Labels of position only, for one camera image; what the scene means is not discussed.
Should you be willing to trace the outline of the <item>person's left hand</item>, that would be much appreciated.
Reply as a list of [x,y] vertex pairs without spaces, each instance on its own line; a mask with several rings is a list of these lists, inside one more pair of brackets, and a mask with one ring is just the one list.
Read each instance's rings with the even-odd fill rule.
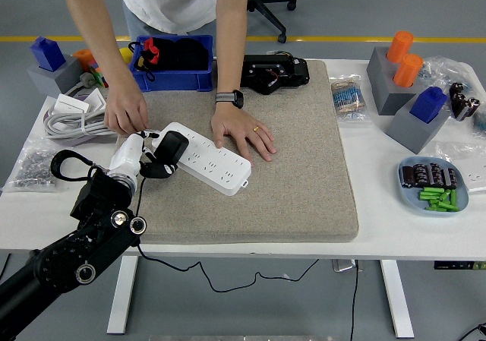
[[230,136],[242,157],[253,163],[249,144],[266,162],[273,160],[276,154],[274,136],[263,123],[249,115],[243,109],[238,109],[231,103],[217,103],[211,119],[213,142],[217,148],[225,144],[225,136]]

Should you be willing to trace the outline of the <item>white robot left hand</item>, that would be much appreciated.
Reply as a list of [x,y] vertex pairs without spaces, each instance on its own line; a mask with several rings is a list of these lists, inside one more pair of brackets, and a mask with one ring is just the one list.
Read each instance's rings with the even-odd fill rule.
[[168,178],[178,168],[178,161],[188,141],[178,132],[141,131],[130,135],[117,149],[107,175],[135,182],[144,178]]

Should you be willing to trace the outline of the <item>person's right hand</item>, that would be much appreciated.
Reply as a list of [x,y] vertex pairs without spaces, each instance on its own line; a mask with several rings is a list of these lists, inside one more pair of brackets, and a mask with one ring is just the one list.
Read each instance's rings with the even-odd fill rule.
[[147,104],[132,77],[121,77],[109,83],[104,122],[107,128],[120,135],[149,128]]

